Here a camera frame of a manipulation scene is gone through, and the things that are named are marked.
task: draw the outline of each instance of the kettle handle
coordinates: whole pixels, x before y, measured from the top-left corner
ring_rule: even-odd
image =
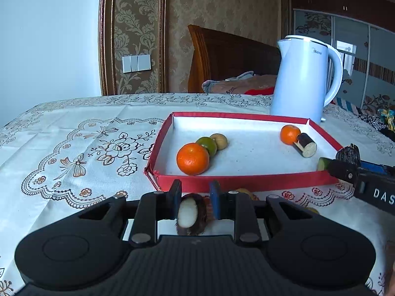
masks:
[[[325,100],[323,104],[324,107],[328,105],[336,96],[337,92],[340,89],[340,85],[342,84],[342,79],[343,79],[343,62],[342,62],[342,58],[340,57],[340,53],[329,44],[327,44],[327,46],[328,46],[328,56],[333,62],[335,73],[333,75],[333,83],[325,96]]]

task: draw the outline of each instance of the white tablecloth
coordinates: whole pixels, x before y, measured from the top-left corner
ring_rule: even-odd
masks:
[[[0,129],[0,296],[23,286],[13,254],[27,233],[115,193],[134,200],[153,190],[143,169],[171,112],[268,114],[270,102],[268,96],[233,94],[72,99],[38,105]],[[363,160],[395,165],[395,143],[352,113],[329,105],[324,117],[321,126],[343,146],[357,144]],[[353,192],[337,184],[275,193],[366,235],[377,253],[368,285],[383,295],[395,258],[395,217],[355,199]],[[271,193],[257,195],[264,199]]]

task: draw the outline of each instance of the red box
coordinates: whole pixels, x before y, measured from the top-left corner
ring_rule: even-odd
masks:
[[[280,141],[280,130],[293,124],[306,132],[317,152],[303,158]],[[198,176],[183,174],[176,164],[178,150],[202,136],[223,133],[228,147],[218,151],[210,168]],[[335,184],[326,171],[316,171],[318,159],[334,159],[342,146],[310,119],[222,112],[173,112],[158,133],[144,170],[157,190],[168,191],[180,179],[186,193],[208,193],[218,180],[226,190],[246,188],[252,192],[305,188]]]

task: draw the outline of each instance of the wooden cabinet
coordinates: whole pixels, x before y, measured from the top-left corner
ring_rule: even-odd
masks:
[[[291,0],[292,8],[333,13],[395,32],[395,3],[387,0]]]

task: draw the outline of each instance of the damask wallpaper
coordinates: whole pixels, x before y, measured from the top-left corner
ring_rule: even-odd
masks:
[[[117,94],[152,93],[158,88],[158,0],[115,0],[114,56]],[[149,71],[123,73],[122,56],[150,54]]]
[[[279,0],[167,0],[167,5],[171,92],[187,92],[194,52],[189,24],[276,45]]]

